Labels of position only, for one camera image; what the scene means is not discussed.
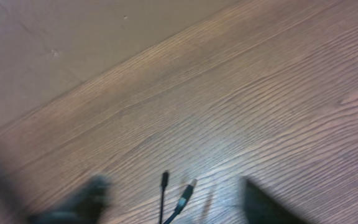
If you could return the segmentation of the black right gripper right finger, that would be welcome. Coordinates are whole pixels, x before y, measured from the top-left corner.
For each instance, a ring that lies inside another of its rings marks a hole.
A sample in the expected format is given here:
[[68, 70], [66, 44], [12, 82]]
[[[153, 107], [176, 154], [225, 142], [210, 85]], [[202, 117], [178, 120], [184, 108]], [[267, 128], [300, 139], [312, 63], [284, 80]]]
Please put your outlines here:
[[288, 210], [285, 206], [261, 189], [252, 179], [242, 177], [241, 209], [249, 224], [307, 224], [304, 218]]

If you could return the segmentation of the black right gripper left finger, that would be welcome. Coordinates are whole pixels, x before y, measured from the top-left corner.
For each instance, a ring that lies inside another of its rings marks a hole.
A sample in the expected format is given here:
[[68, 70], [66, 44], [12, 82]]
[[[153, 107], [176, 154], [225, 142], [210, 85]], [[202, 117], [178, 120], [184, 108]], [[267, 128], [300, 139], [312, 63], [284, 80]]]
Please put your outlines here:
[[96, 175], [66, 200], [27, 220], [30, 224], [97, 224], [109, 206], [110, 186], [105, 176]]

